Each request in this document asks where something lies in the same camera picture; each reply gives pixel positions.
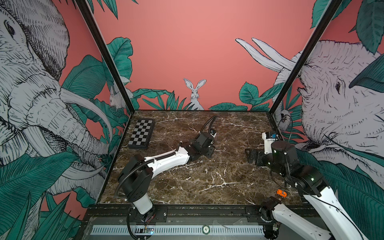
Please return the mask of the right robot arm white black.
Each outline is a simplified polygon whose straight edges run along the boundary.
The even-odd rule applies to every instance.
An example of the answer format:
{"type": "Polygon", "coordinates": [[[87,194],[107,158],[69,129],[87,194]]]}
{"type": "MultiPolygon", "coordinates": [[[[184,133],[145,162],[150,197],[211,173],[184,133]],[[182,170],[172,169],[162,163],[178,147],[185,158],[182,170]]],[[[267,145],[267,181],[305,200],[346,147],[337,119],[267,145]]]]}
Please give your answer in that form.
{"type": "Polygon", "coordinates": [[[365,240],[367,237],[357,227],[338,201],[325,177],[314,167],[301,163],[294,145],[278,139],[275,131],[264,132],[264,150],[246,149],[248,163],[267,167],[285,184],[295,188],[319,214],[326,225],[322,229],[293,212],[275,197],[261,203],[259,216],[266,223],[266,239],[274,240],[283,224],[305,240],[365,240]]]}

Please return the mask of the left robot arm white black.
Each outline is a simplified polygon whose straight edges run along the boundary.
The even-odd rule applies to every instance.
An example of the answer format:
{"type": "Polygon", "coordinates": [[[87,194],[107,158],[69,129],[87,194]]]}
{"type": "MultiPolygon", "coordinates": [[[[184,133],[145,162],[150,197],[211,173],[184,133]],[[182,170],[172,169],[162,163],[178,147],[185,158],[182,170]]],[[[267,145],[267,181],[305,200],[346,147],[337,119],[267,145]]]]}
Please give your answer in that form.
{"type": "Polygon", "coordinates": [[[213,123],[218,117],[215,115],[208,119],[195,138],[179,143],[172,151],[151,157],[141,155],[131,157],[118,177],[114,198],[127,200],[142,217],[153,216],[155,207],[148,195],[152,179],[172,168],[196,161],[202,156],[210,159],[215,151],[217,133],[213,123]]]}

